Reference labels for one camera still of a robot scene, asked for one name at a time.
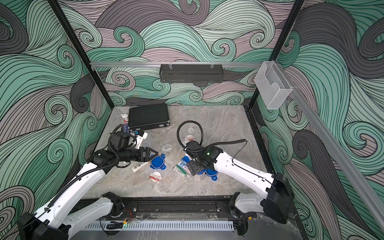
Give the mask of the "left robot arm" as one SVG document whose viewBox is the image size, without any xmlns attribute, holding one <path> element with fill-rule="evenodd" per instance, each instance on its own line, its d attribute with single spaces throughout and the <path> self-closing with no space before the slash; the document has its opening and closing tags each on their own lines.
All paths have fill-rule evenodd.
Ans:
<svg viewBox="0 0 384 240">
<path fill-rule="evenodd" d="M 71 213 L 85 193 L 112 168 L 131 162 L 150 162 L 158 152 L 142 147 L 148 138 L 144 131 L 133 134 L 127 132 L 112 133 L 108 145 L 94 152 L 76 176 L 68 182 L 47 204 L 35 213 L 23 214 L 18 222 L 22 240 L 68 240 L 77 232 L 94 221 L 109 216 L 119 218 L 125 205 L 120 196 L 108 192 L 94 203 Z"/>
</svg>

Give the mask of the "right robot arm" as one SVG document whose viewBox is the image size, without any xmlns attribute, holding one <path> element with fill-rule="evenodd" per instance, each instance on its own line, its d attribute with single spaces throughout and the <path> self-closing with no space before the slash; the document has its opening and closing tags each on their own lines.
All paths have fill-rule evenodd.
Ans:
<svg viewBox="0 0 384 240">
<path fill-rule="evenodd" d="M 196 141 L 190 141 L 183 146 L 191 159 L 187 163 L 190 173 L 194 176 L 213 170 L 239 181 L 254 193 L 237 194 L 234 203 L 236 210 L 243 214 L 263 213 L 280 224 L 286 224 L 294 202 L 294 192 L 288 178 L 281 173 L 270 174 L 254 169 L 218 148 L 219 144 L 202 147 Z"/>
</svg>

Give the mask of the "blue toothbrush packet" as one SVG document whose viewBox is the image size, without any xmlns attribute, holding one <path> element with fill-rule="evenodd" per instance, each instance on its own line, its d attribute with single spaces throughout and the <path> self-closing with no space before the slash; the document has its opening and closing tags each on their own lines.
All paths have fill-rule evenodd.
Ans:
<svg viewBox="0 0 384 240">
<path fill-rule="evenodd" d="M 182 158 L 182 161 L 183 161 L 185 164 L 188 164 L 191 160 L 192 160 L 192 159 L 191 159 L 188 155 L 186 155 L 186 156 L 184 156 L 184 157 Z"/>
</svg>

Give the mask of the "green toothpaste packet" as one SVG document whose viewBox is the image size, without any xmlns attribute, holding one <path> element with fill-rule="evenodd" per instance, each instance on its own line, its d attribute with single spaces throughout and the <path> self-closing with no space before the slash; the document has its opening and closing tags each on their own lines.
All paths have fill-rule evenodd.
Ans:
<svg viewBox="0 0 384 240">
<path fill-rule="evenodd" d="M 179 176 L 185 178 L 185 179 L 190 179 L 192 177 L 191 173 L 189 172 L 188 169 L 186 169 L 184 166 L 181 166 L 177 164 L 174 168 L 173 171 L 178 174 Z"/>
</svg>

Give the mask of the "white tube orange cap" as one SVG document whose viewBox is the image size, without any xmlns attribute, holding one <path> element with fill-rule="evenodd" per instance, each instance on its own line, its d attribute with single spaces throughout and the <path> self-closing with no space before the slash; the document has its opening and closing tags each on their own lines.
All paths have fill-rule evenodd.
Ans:
<svg viewBox="0 0 384 240">
<path fill-rule="evenodd" d="M 140 169 L 142 169 L 143 167 L 145 167 L 146 165 L 139 165 L 139 163 L 136 163 L 134 166 L 132 166 L 132 171 L 134 173 L 136 173 L 137 171 L 139 171 Z"/>
</svg>

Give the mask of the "clear round plastic cap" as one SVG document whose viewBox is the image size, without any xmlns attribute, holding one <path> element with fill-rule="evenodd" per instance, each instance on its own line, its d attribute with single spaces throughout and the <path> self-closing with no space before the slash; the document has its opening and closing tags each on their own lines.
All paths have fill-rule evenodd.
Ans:
<svg viewBox="0 0 384 240">
<path fill-rule="evenodd" d="M 163 152 L 170 152 L 171 150 L 173 149 L 173 147 L 172 147 L 172 145 L 170 145 L 170 144 L 165 144 L 165 145 L 163 145 L 162 146 L 162 151 Z"/>
</svg>

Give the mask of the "round red white packet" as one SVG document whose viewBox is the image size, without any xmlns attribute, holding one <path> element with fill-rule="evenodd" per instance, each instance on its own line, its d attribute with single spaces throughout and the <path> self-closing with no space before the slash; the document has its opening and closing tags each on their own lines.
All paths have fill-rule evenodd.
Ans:
<svg viewBox="0 0 384 240">
<path fill-rule="evenodd" d="M 162 175 L 161 175 L 160 172 L 155 171 L 155 172 L 152 172 L 152 173 L 150 174 L 150 179 L 151 179 L 154 183 L 158 184 L 158 183 L 162 180 Z"/>
</svg>

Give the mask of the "blue playing card box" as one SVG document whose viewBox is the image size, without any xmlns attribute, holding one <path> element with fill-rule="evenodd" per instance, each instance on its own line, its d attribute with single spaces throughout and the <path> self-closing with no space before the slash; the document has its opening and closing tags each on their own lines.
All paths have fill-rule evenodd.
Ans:
<svg viewBox="0 0 384 240">
<path fill-rule="evenodd" d="M 125 132 L 125 133 L 129 133 L 130 132 L 129 126 L 128 125 L 123 125 L 122 131 Z"/>
</svg>

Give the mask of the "black ribbed case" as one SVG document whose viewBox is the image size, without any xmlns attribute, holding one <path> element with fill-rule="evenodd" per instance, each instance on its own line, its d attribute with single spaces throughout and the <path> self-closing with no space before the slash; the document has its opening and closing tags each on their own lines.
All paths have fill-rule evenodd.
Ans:
<svg viewBox="0 0 384 240">
<path fill-rule="evenodd" d="M 130 108 L 128 123 L 131 131 L 166 128 L 170 125 L 168 106 L 163 104 Z"/>
</svg>

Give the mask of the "white pink small bottle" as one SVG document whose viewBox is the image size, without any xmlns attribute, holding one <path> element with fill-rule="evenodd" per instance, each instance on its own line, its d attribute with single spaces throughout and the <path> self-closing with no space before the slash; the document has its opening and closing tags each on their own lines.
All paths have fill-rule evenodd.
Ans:
<svg viewBox="0 0 384 240">
<path fill-rule="evenodd" d="M 123 125 L 126 126 L 129 124 L 129 115 L 128 114 L 122 114 L 121 115 L 122 119 L 123 119 Z"/>
</svg>

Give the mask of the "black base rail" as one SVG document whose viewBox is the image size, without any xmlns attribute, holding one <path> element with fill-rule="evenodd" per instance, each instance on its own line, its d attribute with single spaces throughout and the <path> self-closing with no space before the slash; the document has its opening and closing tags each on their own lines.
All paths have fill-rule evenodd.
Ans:
<svg viewBox="0 0 384 240">
<path fill-rule="evenodd" d="M 214 214 L 218 218 L 247 218 L 257 213 L 284 220 L 293 202 L 261 200 L 260 210 L 241 210 L 233 196 L 122 198 L 124 209 L 134 217 L 144 214 Z"/>
</svg>

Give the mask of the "black wall shelf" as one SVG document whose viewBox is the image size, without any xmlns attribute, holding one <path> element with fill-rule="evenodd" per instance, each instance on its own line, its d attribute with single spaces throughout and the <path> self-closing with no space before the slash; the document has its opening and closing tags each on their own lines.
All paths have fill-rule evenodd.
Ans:
<svg viewBox="0 0 384 240">
<path fill-rule="evenodd" d="M 221 83 L 224 79 L 222 65 L 163 64 L 160 67 L 163 83 Z"/>
</svg>

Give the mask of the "clear acrylic wall holder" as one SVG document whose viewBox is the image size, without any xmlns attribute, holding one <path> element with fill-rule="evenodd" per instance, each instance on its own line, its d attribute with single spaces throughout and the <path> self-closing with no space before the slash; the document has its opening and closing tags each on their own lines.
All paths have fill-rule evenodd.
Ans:
<svg viewBox="0 0 384 240">
<path fill-rule="evenodd" d="M 288 75 L 275 61 L 262 63 L 255 84 L 268 110 L 278 110 L 292 92 Z"/>
</svg>

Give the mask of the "aluminium wall rail right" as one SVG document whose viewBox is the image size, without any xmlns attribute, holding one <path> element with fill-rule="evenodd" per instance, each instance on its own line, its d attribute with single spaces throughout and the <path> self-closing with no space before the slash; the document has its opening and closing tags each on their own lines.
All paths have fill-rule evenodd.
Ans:
<svg viewBox="0 0 384 240">
<path fill-rule="evenodd" d="M 296 100 L 303 114 L 307 117 L 309 123 L 318 133 L 320 140 L 324 143 L 331 157 L 337 162 L 357 194 L 370 211 L 380 228 L 384 229 L 384 203 L 368 180 L 355 166 L 346 150 L 340 145 L 339 141 L 333 136 L 322 119 L 308 104 L 305 96 L 299 88 L 292 82 L 284 68 L 276 62 L 277 68 L 283 75 L 283 80 L 291 87 L 291 95 Z"/>
</svg>

